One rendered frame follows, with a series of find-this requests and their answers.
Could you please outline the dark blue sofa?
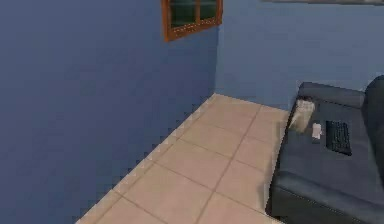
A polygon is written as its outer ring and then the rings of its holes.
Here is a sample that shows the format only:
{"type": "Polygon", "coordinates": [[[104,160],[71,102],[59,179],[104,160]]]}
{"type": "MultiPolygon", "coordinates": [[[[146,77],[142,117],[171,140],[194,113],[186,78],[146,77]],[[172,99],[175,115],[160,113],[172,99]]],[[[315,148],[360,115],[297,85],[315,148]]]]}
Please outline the dark blue sofa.
{"type": "Polygon", "coordinates": [[[299,99],[316,108],[303,133],[289,116],[266,213],[285,224],[384,224],[384,75],[364,91],[304,82],[299,99]],[[326,147],[327,121],[348,125],[351,156],[326,147]]]}

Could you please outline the brown framed window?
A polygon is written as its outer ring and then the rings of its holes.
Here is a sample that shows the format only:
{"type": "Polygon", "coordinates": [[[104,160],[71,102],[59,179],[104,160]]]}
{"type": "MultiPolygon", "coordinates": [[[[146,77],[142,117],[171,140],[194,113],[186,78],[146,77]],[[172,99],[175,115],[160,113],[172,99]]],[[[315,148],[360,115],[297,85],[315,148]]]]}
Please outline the brown framed window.
{"type": "Polygon", "coordinates": [[[223,0],[161,0],[166,42],[222,24],[223,0]]]}

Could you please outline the grey wall picture frame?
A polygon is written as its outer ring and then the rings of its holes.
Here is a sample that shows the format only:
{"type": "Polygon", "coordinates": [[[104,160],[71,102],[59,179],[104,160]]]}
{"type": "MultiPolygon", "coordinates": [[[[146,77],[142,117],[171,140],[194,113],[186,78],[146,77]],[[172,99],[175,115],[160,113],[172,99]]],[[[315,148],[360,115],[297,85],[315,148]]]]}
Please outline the grey wall picture frame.
{"type": "Polygon", "coordinates": [[[384,6],[384,0],[261,0],[273,3],[339,4],[384,6]]]}

